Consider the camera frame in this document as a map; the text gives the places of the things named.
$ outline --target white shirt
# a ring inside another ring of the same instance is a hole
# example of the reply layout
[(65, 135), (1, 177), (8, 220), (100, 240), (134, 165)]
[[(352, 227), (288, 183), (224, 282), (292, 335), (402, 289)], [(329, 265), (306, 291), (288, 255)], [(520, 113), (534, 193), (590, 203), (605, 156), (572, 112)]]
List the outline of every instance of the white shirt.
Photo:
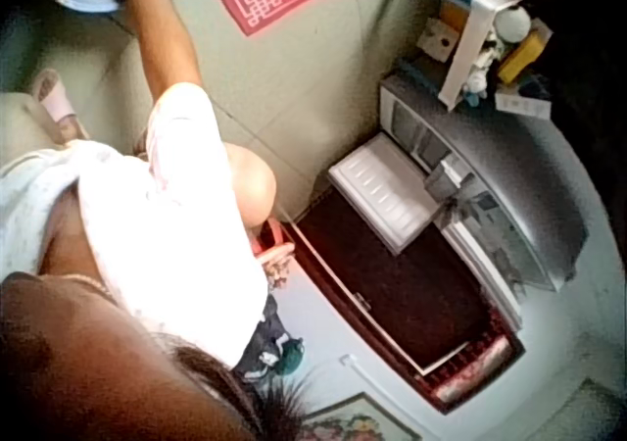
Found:
[(78, 180), (91, 250), (121, 305), (149, 331), (179, 336), (233, 367), (262, 316), (267, 281), (239, 216), (209, 97), (179, 83), (148, 125), (148, 163), (74, 141), (0, 171), (0, 278), (37, 273), (54, 201)]

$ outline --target floor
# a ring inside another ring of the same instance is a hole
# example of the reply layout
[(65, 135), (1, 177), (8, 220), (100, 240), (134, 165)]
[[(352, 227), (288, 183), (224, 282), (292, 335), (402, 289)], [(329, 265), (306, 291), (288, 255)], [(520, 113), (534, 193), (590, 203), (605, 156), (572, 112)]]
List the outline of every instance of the floor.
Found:
[[(301, 213), (324, 172), (377, 125), (377, 82), (434, 0), (313, 0), (246, 37), (219, 0), (173, 0), (194, 39), (223, 140), (263, 157)], [(129, 152), (152, 100), (124, 22), (55, 9), (38, 67), (57, 69), (92, 136)]]

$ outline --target picture frame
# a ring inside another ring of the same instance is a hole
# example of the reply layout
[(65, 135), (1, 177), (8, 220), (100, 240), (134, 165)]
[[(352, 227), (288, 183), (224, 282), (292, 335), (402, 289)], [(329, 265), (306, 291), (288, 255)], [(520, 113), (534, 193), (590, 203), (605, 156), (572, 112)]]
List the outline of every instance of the picture frame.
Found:
[(297, 441), (419, 441), (365, 392), (306, 416)]

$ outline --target pink slipper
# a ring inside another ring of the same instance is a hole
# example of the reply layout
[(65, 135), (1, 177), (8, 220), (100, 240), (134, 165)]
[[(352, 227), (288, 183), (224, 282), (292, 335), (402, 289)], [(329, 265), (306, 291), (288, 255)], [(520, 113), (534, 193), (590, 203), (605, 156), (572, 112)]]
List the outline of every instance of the pink slipper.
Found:
[[(44, 89), (43, 85), (46, 82), (51, 82), (53, 86), (48, 90), (48, 93), (43, 99), (39, 99), (41, 91)], [(57, 125), (59, 131), (51, 134), (51, 137), (56, 143), (64, 144), (74, 139), (89, 139), (89, 134), (77, 119), (71, 122), (59, 123), (63, 118), (75, 115), (75, 111), (68, 100), (66, 88), (57, 71), (53, 69), (44, 69), (41, 71), (35, 78), (30, 93), (33, 98), (39, 101), (46, 109), (52, 121)]]
[[(42, 85), (47, 80), (54, 80), (54, 86), (42, 100), (39, 100)], [(32, 83), (30, 93), (35, 100), (43, 105), (55, 123), (58, 123), (65, 116), (75, 115), (74, 108), (68, 101), (66, 88), (61, 82), (61, 77), (53, 69), (44, 69), (39, 73)]]

